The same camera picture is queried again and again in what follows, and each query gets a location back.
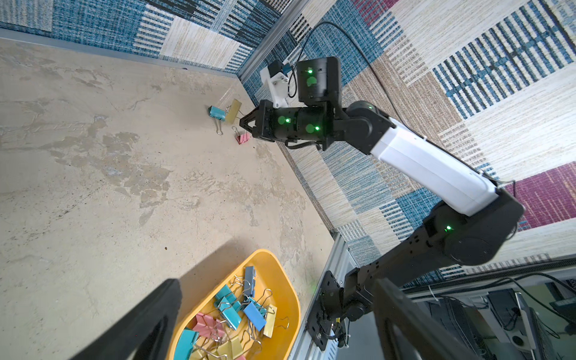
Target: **stained floor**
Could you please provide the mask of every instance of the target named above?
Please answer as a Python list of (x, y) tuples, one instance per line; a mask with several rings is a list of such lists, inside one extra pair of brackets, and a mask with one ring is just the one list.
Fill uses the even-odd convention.
[(332, 238), (237, 79), (0, 40), (0, 348), (63, 359), (166, 278), (187, 313), (258, 248), (305, 309)]

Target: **metal bar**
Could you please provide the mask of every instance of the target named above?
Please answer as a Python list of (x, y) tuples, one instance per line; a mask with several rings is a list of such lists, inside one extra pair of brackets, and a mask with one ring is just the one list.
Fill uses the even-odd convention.
[(322, 352), (320, 349), (314, 344), (312, 341), (312, 337), (306, 331), (306, 319), (310, 315), (310, 311), (312, 310), (312, 305), (316, 297), (318, 296), (318, 291), (320, 289), (320, 282), (324, 277), (324, 274), (327, 271), (332, 271), (336, 280), (342, 284), (346, 274), (358, 267), (358, 263), (354, 260), (350, 251), (348, 249), (348, 245), (344, 241), (344, 238), (339, 234), (334, 234), (334, 245), (332, 246), (332, 250), (330, 251), (330, 255), (328, 257), (328, 261), (326, 262), (326, 266), (324, 267), (324, 271), (320, 275), (320, 279), (318, 280), (318, 285), (316, 286), (316, 292), (308, 305), (308, 309), (306, 310), (306, 314), (302, 318), (302, 326), (300, 326), (300, 330), (298, 332), (298, 336), (296, 337), (296, 341), (294, 342), (294, 346), (292, 347), (292, 351), (288, 360), (335, 360), (336, 353), (337, 353), (337, 346), (332, 344), (334, 348), (329, 349), (330, 344), (327, 346), (326, 351)]
[(272, 48), (276, 46), (282, 36), (288, 31), (292, 23), (296, 21), (309, 2), (310, 0), (292, 0), (290, 2), (290, 5), (284, 10), (278, 22), (270, 29), (264, 40), (262, 40), (258, 48), (254, 50), (252, 56), (248, 58), (242, 69), (238, 72), (240, 81), (244, 81), (252, 75), (256, 68), (258, 68), (258, 65), (264, 61), (270, 51), (272, 51)]
[(103, 49), (95, 46), (73, 43), (71, 41), (52, 39), (51, 37), (28, 34), (25, 32), (8, 30), (8, 29), (0, 29), (0, 39), (20, 41), (23, 43), (29, 43), (34, 45), (55, 47), (64, 50), (72, 50), (76, 52), (83, 52), (84, 54), (100, 55), (100, 56), (107, 56), (109, 58), (137, 61), (141, 63), (154, 64), (160, 66), (175, 67), (177, 69), (183, 69), (183, 70), (199, 71), (201, 73), (219, 75), (228, 78), (237, 78), (235, 74), (226, 73), (224, 71), (206, 69), (204, 67), (195, 65), (186, 65), (167, 60), (149, 58), (148, 56), (129, 54), (127, 52), (121, 52), (116, 50)]

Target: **blue binder clip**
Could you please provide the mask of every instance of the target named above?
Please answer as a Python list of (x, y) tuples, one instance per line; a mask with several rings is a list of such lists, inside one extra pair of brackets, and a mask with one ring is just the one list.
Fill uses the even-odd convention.
[(250, 304), (248, 304), (246, 308), (244, 308), (244, 313), (246, 314), (248, 319), (252, 322), (252, 324), (254, 324), (254, 326), (258, 331), (262, 330), (264, 325), (266, 325), (266, 320), (264, 319), (260, 311), (256, 309), (256, 306), (254, 305), (253, 302), (250, 302)]

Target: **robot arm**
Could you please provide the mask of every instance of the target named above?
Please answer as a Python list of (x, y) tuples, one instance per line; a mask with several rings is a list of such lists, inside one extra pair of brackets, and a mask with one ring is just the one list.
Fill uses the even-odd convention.
[[(373, 310), (379, 279), (400, 287), (438, 268), (475, 266), (491, 260), (517, 226), (523, 206), (488, 177), (422, 138), (367, 101), (340, 105), (337, 58), (299, 62), (298, 98), (308, 107), (275, 108), (268, 100), (240, 120), (253, 137), (314, 145), (323, 150), (345, 141), (364, 154), (394, 166), (442, 200), (413, 234), (371, 264), (346, 275), (343, 286), (324, 275), (307, 330), (325, 349), (336, 321), (357, 320)], [(339, 346), (344, 344), (337, 335)]]

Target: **electrical wire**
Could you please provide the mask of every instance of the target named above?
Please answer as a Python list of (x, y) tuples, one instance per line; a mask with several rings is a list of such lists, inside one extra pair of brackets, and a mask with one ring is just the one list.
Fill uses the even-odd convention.
[(461, 301), (460, 299), (457, 299), (455, 297), (452, 296), (440, 296), (441, 298), (447, 298), (447, 299), (452, 299), (455, 301), (458, 301), (460, 303), (460, 305), (466, 307), (466, 308), (471, 308), (471, 309), (476, 309), (476, 310), (484, 310), (484, 309), (488, 309), (489, 305), (488, 304), (484, 304), (484, 306), (479, 307), (479, 306), (475, 306), (475, 305), (468, 305), (465, 302)]
[(549, 327), (548, 325), (544, 324), (544, 323), (542, 322), (542, 320), (540, 320), (540, 322), (542, 323), (543, 326), (545, 326), (546, 328), (548, 328), (548, 330), (552, 331), (552, 332), (550, 332), (550, 331), (546, 330), (546, 332), (549, 333), (550, 336), (552, 336), (553, 338), (560, 339), (560, 335), (559, 335), (556, 331), (554, 331), (554, 330), (553, 330), (551, 327)]
[[(321, 25), (332, 25), (334, 28), (336, 28), (337, 30), (339, 30), (346, 38), (348, 38), (348, 40), (350, 41), (350, 43), (356, 48), (356, 50), (358, 51), (358, 53), (360, 54), (360, 56), (364, 59), (364, 61), (366, 62), (366, 64), (368, 65), (368, 68), (370, 69), (370, 71), (372, 72), (372, 74), (374, 75), (374, 77), (376, 78), (376, 81), (378, 82), (378, 84), (380, 85), (380, 88), (382, 89), (382, 91), (384, 91), (384, 94), (386, 95), (386, 98), (388, 98), (388, 101), (390, 102), (390, 105), (392, 105), (392, 108), (394, 109), (394, 112), (396, 113), (396, 115), (398, 116), (398, 119), (400, 120), (400, 122), (402, 123), (402, 125), (404, 125), (408, 130), (412, 131), (414, 134), (416, 134), (417, 136), (419, 136), (420, 138), (424, 139), (426, 142), (430, 143), (431, 145), (435, 146), (436, 148), (444, 151), (446, 154), (452, 156), (453, 158), (455, 158), (456, 160), (460, 161), (462, 164), (466, 165), (470, 170), (474, 171), (475, 173), (480, 173), (482, 176), (486, 177), (487, 179), (491, 180), (494, 183), (498, 183), (498, 184), (510, 184), (513, 183), (513, 189), (514, 189), (514, 197), (516, 197), (516, 181), (515, 180), (511, 180), (511, 181), (502, 181), (502, 180), (498, 180), (493, 178), (492, 176), (490, 176), (489, 174), (487, 174), (486, 172), (483, 171), (478, 171), (477, 169), (473, 168), (472, 166), (470, 166), (470, 164), (468, 164), (467, 162), (465, 162), (464, 160), (460, 159), (459, 157), (457, 157), (456, 155), (452, 154), (450, 151), (444, 149), (443, 147), (437, 145), (436, 143), (434, 143), (433, 141), (429, 140), (428, 138), (420, 135), (418, 132), (414, 131), (410, 126), (408, 126), (406, 124), (406, 122), (404, 121), (404, 117), (402, 116), (401, 112), (396, 108), (396, 106), (394, 105), (394, 102), (392, 101), (392, 98), (390, 96), (390, 94), (388, 93), (388, 90), (386, 89), (386, 87), (384, 86), (384, 83), (382, 82), (382, 80), (380, 80), (380, 77), (378, 76), (378, 74), (376, 73), (374, 67), (372, 66), (372, 64), (370, 63), (370, 60), (368, 60), (368, 58), (366, 57), (366, 55), (364, 54), (364, 52), (362, 51), (362, 49), (360, 49), (360, 46), (358, 46), (358, 44), (356, 43), (356, 41), (354, 41), (354, 39), (352, 39), (352, 37), (344, 30), (342, 29), (340, 26), (334, 24), (331, 21), (322, 21), (319, 22), (318, 24), (316, 24), (316, 26), (314, 26), (314, 28), (308, 33), (308, 36), (306, 37), (306, 40), (304, 41), (304, 44), (302, 45), (302, 49), (300, 50), (300, 54), (298, 55), (298, 58), (296, 59), (296, 64), (300, 61), (300, 58), (302, 57), (302, 54), (304, 53), (304, 49), (306, 48), (306, 44), (308, 44), (308, 40), (310, 40), (310, 38), (312, 37), (312, 34), (314, 33), (314, 31), (316, 31), (316, 29), (318, 27), (320, 27)], [(298, 92), (298, 83), (296, 83), (295, 86), (295, 92), (294, 94), (290, 95), (290, 82), (292, 80), (292, 77), (295, 78), (295, 71), (294, 71), (294, 66), (290, 65), (290, 68), (292, 69), (292, 73), (290, 74), (290, 78), (288, 79), (288, 96), (290, 98), (293, 98), (294, 96), (296, 96), (296, 93)], [(511, 235), (508, 236), (508, 238), (506, 238), (507, 240), (511, 239), (518, 231), (518, 224), (516, 224), (516, 226), (514, 227), (514, 230), (511, 232)]]
[(288, 145), (288, 140), (286, 140), (284, 142), (284, 145), (290, 149), (290, 150), (294, 150), (294, 149), (300, 149), (302, 147), (307, 147), (307, 146), (312, 146), (312, 145), (316, 145), (316, 147), (319, 147), (320, 145), (322, 145), (322, 143), (318, 142), (318, 141), (306, 141), (300, 144), (296, 144), (296, 145)]
[[(518, 280), (522, 280), (522, 279), (525, 279), (525, 278), (529, 278), (530, 276), (543, 276), (543, 277), (545, 277), (545, 278), (548, 278), (548, 279), (554, 281), (555, 283), (563, 286), (563, 287), (566, 288), (568, 291), (572, 292), (574, 295), (576, 295), (576, 290), (574, 290), (572, 287), (566, 285), (565, 283), (563, 283), (563, 282), (562, 282), (561, 280), (559, 280), (558, 278), (555, 278), (554, 276), (545, 274), (545, 273), (543, 273), (543, 272), (530, 272), (530, 273), (528, 273), (528, 274), (524, 274), (524, 275), (518, 276), (517, 278), (514, 278), (514, 280), (517, 280), (517, 281), (518, 281)], [(509, 278), (498, 279), (498, 280), (496, 280), (496, 281), (493, 281), (493, 282), (491, 282), (491, 283), (488, 283), (488, 284), (482, 285), (482, 286), (466, 287), (466, 288), (458, 289), (458, 290), (454, 290), (454, 291), (446, 291), (446, 292), (444, 292), (444, 293), (437, 293), (436, 296), (445, 296), (445, 295), (451, 295), (451, 294), (460, 294), (460, 293), (465, 293), (465, 292), (468, 292), (468, 291), (486, 290), (486, 289), (490, 289), (490, 288), (495, 287), (495, 286), (506, 285), (506, 284), (509, 284), (509, 283), (513, 282), (513, 281), (509, 281), (509, 280), (507, 280), (507, 279), (509, 279)], [(413, 299), (413, 300), (419, 300), (419, 299), (424, 299), (424, 298), (428, 298), (428, 297), (430, 297), (430, 296), (429, 296), (429, 295), (424, 295), (424, 296), (418, 296), (418, 297), (415, 297), (415, 298), (412, 298), (412, 299)]]
[[(550, 308), (549, 306), (547, 306), (546, 304), (544, 304), (543, 302), (541, 302), (540, 300), (538, 300), (536, 297), (534, 297), (534, 295), (532, 295), (529, 291), (527, 291), (522, 285), (520, 285), (518, 283), (518, 280), (527, 278), (529, 276), (534, 276), (534, 275), (538, 275), (538, 276), (544, 276), (546, 278), (549, 278), (553, 281), (555, 281), (556, 283), (564, 286), (565, 288), (567, 288), (568, 290), (572, 291), (574, 294), (576, 294), (576, 290), (572, 289), (570, 286), (564, 284), (562, 281), (560, 281), (559, 279), (555, 278), (554, 276), (548, 275), (548, 274), (544, 274), (542, 272), (533, 272), (530, 274), (525, 274), (523, 276), (519, 276), (515, 279), (513, 278), (501, 278), (500, 280), (497, 280), (495, 282), (492, 282), (490, 284), (484, 285), (484, 286), (478, 286), (478, 287), (473, 287), (473, 288), (467, 288), (467, 289), (460, 289), (460, 290), (456, 290), (456, 291), (447, 291), (445, 293), (440, 293), (440, 294), (436, 294), (436, 296), (446, 296), (449, 294), (457, 294), (457, 293), (463, 293), (466, 291), (476, 291), (476, 290), (485, 290), (485, 289), (489, 289), (491, 287), (495, 287), (495, 286), (499, 286), (499, 285), (505, 285), (508, 283), (513, 282), (514, 284), (516, 284), (516, 286), (523, 291), (526, 295), (530, 296), (534, 301), (536, 301), (540, 306), (542, 306), (544, 309), (550, 311), (551, 313), (555, 314), (558, 317), (561, 317), (562, 319), (566, 320), (569, 324), (574, 324), (576, 325), (576, 323), (574, 322), (574, 320), (560, 314), (559, 312), (557, 312), (556, 310)], [(427, 298), (428, 296), (423, 296), (423, 297), (418, 297), (418, 298), (413, 298), (413, 300), (417, 300), (419, 298)]]

